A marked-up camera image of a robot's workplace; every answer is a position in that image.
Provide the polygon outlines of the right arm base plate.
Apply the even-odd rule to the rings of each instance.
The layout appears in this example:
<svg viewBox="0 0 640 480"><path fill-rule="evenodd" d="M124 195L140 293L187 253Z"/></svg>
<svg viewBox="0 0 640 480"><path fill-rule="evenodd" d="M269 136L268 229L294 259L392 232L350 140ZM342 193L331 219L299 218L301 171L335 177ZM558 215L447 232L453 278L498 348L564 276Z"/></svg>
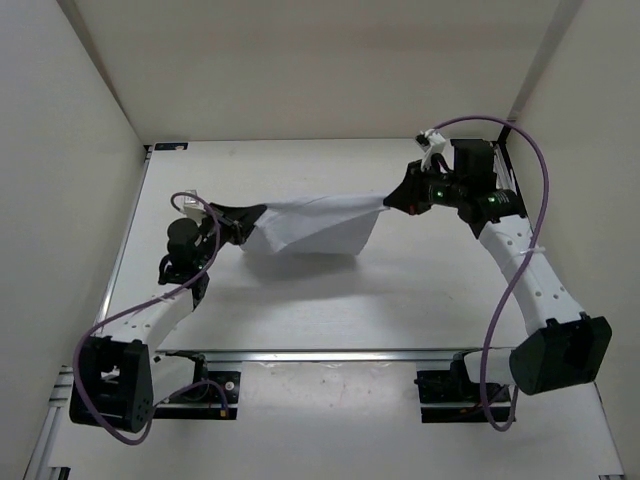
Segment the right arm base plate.
<svg viewBox="0 0 640 480"><path fill-rule="evenodd" d="M488 422L478 384L465 383L450 370L418 370L414 383L422 424Z"/></svg>

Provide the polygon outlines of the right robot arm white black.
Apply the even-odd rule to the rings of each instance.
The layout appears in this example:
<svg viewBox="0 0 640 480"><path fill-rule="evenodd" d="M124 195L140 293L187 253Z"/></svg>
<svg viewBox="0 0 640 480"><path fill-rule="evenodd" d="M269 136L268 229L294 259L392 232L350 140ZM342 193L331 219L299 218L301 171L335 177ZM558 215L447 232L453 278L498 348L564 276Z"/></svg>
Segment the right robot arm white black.
<svg viewBox="0 0 640 480"><path fill-rule="evenodd" d="M533 236L519 196L498 186L492 145L481 139L448 142L421 133L422 160L411 162L384 205L420 215L438 205L454 208L490 253L511 286L524 319L526 339L515 348L455 356L449 387L460 399L477 396L486 382L514 385L534 395L595 380L612 329L572 298ZM442 154L451 145L454 163Z"/></svg>

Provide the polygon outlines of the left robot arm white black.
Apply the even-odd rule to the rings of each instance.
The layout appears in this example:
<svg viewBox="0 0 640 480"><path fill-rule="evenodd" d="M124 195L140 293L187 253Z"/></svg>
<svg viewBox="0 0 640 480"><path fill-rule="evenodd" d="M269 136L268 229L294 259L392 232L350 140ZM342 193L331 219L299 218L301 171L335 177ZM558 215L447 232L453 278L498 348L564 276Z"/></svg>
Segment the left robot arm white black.
<svg viewBox="0 0 640 480"><path fill-rule="evenodd" d="M123 323L117 330L103 334L93 327L76 347L69 404L73 423L101 426L118 439L125 433L147 434L159 404L177 397L198 400L220 387L210 379L204 355L162 353L159 347L204 299L207 271L219 250L245 244L266 210L264 204L182 208L181 218L167 228L157 295L113 315Z"/></svg>

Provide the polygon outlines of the white skirt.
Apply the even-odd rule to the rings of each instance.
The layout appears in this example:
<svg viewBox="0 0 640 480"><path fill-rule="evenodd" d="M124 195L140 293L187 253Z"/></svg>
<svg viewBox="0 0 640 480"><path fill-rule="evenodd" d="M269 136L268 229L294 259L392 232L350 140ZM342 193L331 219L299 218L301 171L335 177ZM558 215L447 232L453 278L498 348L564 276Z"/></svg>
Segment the white skirt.
<svg viewBox="0 0 640 480"><path fill-rule="evenodd" d="M271 202L241 249L254 255L357 256L381 213L382 194L310 196Z"/></svg>

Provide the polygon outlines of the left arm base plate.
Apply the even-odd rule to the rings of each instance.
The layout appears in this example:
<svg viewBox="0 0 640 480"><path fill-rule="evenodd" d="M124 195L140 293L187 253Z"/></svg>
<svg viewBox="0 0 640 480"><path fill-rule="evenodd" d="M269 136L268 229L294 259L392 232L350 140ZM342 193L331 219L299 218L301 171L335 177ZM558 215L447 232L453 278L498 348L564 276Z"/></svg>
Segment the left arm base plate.
<svg viewBox="0 0 640 480"><path fill-rule="evenodd" d="M154 419L236 420L241 392L240 365L208 363L207 373L208 378L222 388L227 409L223 408L221 393L215 386L201 386L160 404L154 413Z"/></svg>

